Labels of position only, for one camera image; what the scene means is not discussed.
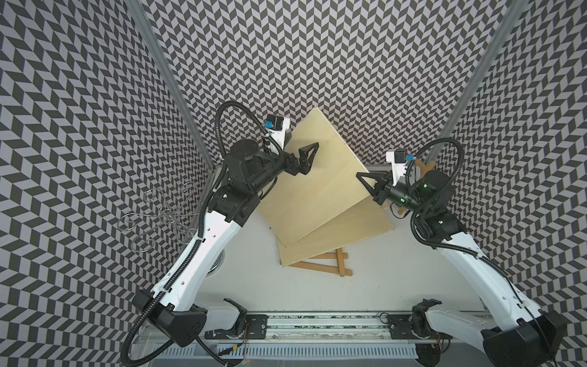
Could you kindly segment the light plywood board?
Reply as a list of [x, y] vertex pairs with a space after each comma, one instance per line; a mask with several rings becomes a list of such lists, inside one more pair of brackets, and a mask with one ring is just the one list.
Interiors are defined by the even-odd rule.
[[278, 243], [280, 263], [289, 266], [393, 230], [382, 207], [366, 197], [294, 244]]
[[310, 172], [296, 176], [280, 174], [275, 188], [259, 207], [286, 246], [367, 197], [367, 191], [356, 179], [365, 166], [316, 107], [292, 131], [286, 151], [298, 154], [300, 148], [315, 142], [319, 148]]

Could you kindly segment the wooden easel with label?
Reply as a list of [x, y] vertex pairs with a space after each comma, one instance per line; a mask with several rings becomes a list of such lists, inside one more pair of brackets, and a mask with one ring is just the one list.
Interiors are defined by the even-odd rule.
[[[431, 161], [430, 163], [425, 163], [423, 161], [421, 161], [420, 159], [417, 159], [415, 161], [415, 165], [417, 166], [417, 179], [421, 180], [425, 174], [429, 171], [432, 171], [436, 166], [437, 166], [437, 162], [436, 161]], [[401, 217], [404, 218], [408, 213], [408, 209], [405, 207], [399, 207], [397, 214]]]

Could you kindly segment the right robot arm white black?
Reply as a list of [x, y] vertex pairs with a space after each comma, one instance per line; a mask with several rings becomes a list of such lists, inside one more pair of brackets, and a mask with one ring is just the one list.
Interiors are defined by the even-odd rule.
[[[411, 180], [417, 159], [435, 145], [451, 145], [456, 163], [450, 174], [432, 169], [420, 180]], [[458, 339], [484, 353], [494, 366], [540, 366], [555, 362], [569, 321], [556, 311], [546, 312], [514, 285], [482, 251], [469, 230], [451, 212], [452, 185], [463, 168], [463, 145], [452, 138], [433, 140], [416, 154], [390, 151], [385, 173], [359, 172], [359, 182], [374, 202], [388, 201], [411, 213], [410, 230], [415, 240], [447, 259], [479, 296], [489, 319], [458, 311], [437, 299], [413, 306], [409, 323], [417, 339], [435, 339], [435, 347], [420, 356], [420, 365], [436, 365], [443, 355], [445, 338]]]

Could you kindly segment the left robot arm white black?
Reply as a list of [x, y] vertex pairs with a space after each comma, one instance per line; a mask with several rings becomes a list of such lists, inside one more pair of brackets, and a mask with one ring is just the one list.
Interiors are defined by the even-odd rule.
[[[226, 148], [221, 119], [231, 107], [241, 110], [258, 127], [261, 143], [243, 139]], [[200, 334], [221, 330], [245, 339], [247, 310], [230, 298], [216, 305], [198, 305], [197, 293], [227, 244], [275, 187], [278, 176], [283, 172], [292, 176], [310, 172], [319, 143], [300, 148], [298, 154], [287, 153], [284, 147], [290, 135], [288, 130], [284, 116], [270, 115], [261, 120], [240, 102], [229, 100], [217, 108], [214, 133], [223, 159], [220, 175], [202, 202], [194, 237], [171, 270], [152, 289], [136, 292], [133, 304], [141, 313], [122, 343], [122, 365], [141, 366], [174, 344], [187, 347], [192, 342], [197, 342], [218, 363], [232, 365], [222, 353], [212, 351]], [[157, 327], [168, 341], [147, 356], [133, 359], [131, 344], [145, 322]]]

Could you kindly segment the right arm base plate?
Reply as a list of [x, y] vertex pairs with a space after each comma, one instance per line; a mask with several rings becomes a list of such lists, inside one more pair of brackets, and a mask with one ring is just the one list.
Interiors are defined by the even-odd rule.
[[452, 339], [448, 334], [437, 333], [427, 321], [426, 312], [440, 304], [436, 299], [423, 299], [412, 307], [411, 313], [381, 313], [379, 319], [388, 327], [391, 339]]

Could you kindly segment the aluminium front rail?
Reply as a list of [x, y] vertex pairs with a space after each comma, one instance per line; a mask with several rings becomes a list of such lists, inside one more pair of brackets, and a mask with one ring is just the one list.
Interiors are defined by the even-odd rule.
[[439, 305], [430, 309], [426, 315], [431, 328], [437, 333], [445, 333], [452, 339], [391, 339], [388, 327], [379, 319], [381, 313], [401, 314], [408, 312], [261, 312], [268, 315], [268, 331], [265, 339], [205, 339], [203, 328], [206, 317], [172, 321], [167, 314], [160, 331], [172, 339], [179, 347], [187, 347], [196, 339], [206, 343], [237, 344], [250, 347], [261, 344], [322, 343], [331, 347], [335, 344], [358, 343], [408, 343], [435, 344], [448, 343], [452, 339], [468, 342], [481, 347], [486, 336], [501, 332], [495, 319], [489, 313], [458, 312]]

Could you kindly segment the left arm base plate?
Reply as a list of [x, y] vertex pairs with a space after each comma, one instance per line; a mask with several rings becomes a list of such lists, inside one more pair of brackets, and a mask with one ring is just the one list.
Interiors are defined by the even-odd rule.
[[268, 315], [249, 313], [230, 298], [205, 306], [206, 323], [201, 332], [205, 339], [265, 339]]

